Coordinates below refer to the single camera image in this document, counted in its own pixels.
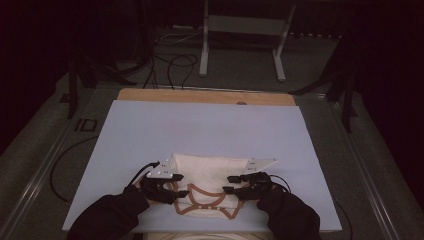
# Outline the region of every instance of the black sleeve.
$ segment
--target black sleeve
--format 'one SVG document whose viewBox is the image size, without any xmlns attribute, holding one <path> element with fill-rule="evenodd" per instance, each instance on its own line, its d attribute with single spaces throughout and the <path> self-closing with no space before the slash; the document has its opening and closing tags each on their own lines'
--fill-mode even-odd
<svg viewBox="0 0 424 240">
<path fill-rule="evenodd" d="M 147 200 L 135 187 L 103 196 L 75 220 L 67 240 L 120 239 L 138 225 L 138 215 L 147 208 Z"/>
<path fill-rule="evenodd" d="M 275 188 L 258 202 L 257 207 L 268 214 L 268 227 L 277 239 L 321 239 L 318 214 L 295 195 Z"/>
</svg>

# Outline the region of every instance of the table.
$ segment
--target table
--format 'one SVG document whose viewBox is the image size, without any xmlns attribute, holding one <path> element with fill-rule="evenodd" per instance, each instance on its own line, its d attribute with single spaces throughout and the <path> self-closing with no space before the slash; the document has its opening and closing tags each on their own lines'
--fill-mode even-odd
<svg viewBox="0 0 424 240">
<path fill-rule="evenodd" d="M 293 193 L 317 211 L 322 231 L 341 230 L 300 109 L 290 95 L 124 89 L 117 99 L 64 230 L 101 196 L 120 193 L 142 166 L 174 152 L 277 157 L 279 162 L 267 172 L 283 176 Z M 139 218 L 143 224 L 135 232 L 269 231 L 266 214 L 251 203 L 231 221 L 181 216 L 171 205 L 152 206 Z"/>
</svg>

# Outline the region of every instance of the gray carpet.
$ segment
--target gray carpet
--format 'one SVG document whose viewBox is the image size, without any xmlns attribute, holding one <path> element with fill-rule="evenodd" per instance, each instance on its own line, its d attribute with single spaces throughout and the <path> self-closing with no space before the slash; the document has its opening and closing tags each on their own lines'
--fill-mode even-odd
<svg viewBox="0 0 424 240">
<path fill-rule="evenodd" d="M 191 53 L 200 57 L 200 45 L 196 40 L 193 41 L 194 44 L 191 45 L 160 46 L 157 48 L 157 52 Z M 263 47 L 234 49 L 214 44 L 210 50 L 208 76 L 200 78 L 197 75 L 199 68 L 197 64 L 194 73 L 184 86 L 187 88 L 268 92 L 295 90 L 318 79 L 335 45 L 336 42 L 332 40 L 320 38 L 296 40 L 290 37 L 282 57 L 288 80 L 282 84 L 276 81 L 270 49 Z M 159 85 L 168 85 L 167 67 L 167 63 L 155 60 Z M 171 68 L 170 75 L 173 84 L 181 86 L 189 71 L 189 68 Z M 148 72 L 148 69 L 144 69 L 130 76 L 129 79 L 142 85 Z M 98 85 L 87 106 L 83 108 L 82 104 L 83 111 L 78 117 L 96 119 L 99 121 L 99 126 L 95 132 L 75 132 L 73 125 L 59 152 L 100 133 L 110 104 L 116 98 L 120 88 L 122 86 L 108 80 Z M 322 87 L 315 90 L 314 93 L 323 93 L 325 90 L 326 87 Z M 50 148 L 55 143 L 57 136 L 60 135 L 62 126 L 69 123 L 69 120 L 66 120 L 67 105 L 58 103 L 59 98 L 65 92 L 66 76 L 58 82 L 56 94 L 44 104 L 1 156 L 0 220 L 2 224 L 12 213 L 31 176 L 51 151 Z M 346 142 L 346 133 L 337 127 L 339 118 L 334 117 L 333 106 L 308 96 L 296 98 L 296 102 L 305 117 L 329 189 L 343 206 L 352 223 L 352 229 L 350 229 L 346 216 L 336 206 L 343 231 L 323 233 L 322 238 L 349 239 L 349 235 L 353 231 L 353 239 L 388 239 L 381 230 L 373 205 L 370 204 L 369 195 L 364 190 L 354 154 Z M 353 133 L 348 137 L 355 141 L 359 153 L 372 175 L 379 195 L 387 207 L 390 220 L 396 227 L 397 238 L 423 239 L 422 210 L 413 199 L 357 94 L 354 98 L 354 107 L 358 116 L 352 118 Z M 88 141 L 70 150 L 57 165 L 54 185 L 65 198 L 71 199 L 75 194 L 95 141 Z M 25 212 L 26 217 L 15 228 L 13 239 L 64 239 L 66 235 L 61 231 L 61 227 L 68 209 L 68 204 L 54 196 L 47 179 L 30 210 Z"/>
</svg>

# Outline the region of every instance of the white leg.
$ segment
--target white leg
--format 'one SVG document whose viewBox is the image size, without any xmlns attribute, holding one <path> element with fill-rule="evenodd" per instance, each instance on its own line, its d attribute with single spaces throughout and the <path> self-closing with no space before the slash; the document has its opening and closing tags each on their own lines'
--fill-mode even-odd
<svg viewBox="0 0 424 240">
<path fill-rule="evenodd" d="M 280 82 L 286 81 L 286 75 L 284 74 L 283 64 L 281 62 L 281 52 L 283 51 L 284 43 L 286 42 L 287 35 L 289 33 L 290 29 L 290 22 L 293 18 L 294 10 L 296 9 L 296 6 L 292 6 L 290 8 L 290 12 L 286 18 L 283 32 L 281 34 L 281 41 L 278 45 L 277 49 L 274 49 L 272 51 L 272 56 L 274 58 L 274 65 L 275 65 L 275 71 L 277 72 L 277 79 Z"/>
<path fill-rule="evenodd" d="M 203 47 L 202 47 L 202 56 L 200 57 L 200 70 L 199 70 L 199 75 L 201 77 L 205 77 L 208 73 L 208 57 L 209 57 L 208 6 L 209 6 L 209 1 L 205 0 L 205 13 L 204 13 L 204 19 L 203 19 Z"/>
</svg>

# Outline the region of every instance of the metal bracket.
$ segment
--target metal bracket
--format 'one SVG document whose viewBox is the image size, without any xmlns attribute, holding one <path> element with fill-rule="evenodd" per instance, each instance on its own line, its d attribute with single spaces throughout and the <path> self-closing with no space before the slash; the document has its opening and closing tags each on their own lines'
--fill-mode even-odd
<svg viewBox="0 0 424 240">
<path fill-rule="evenodd" d="M 172 160 L 166 159 L 165 162 L 160 163 L 158 166 L 153 168 L 152 171 L 147 173 L 148 178 L 163 178 L 163 179 L 171 179 L 173 176 L 171 170 Z"/>
</svg>

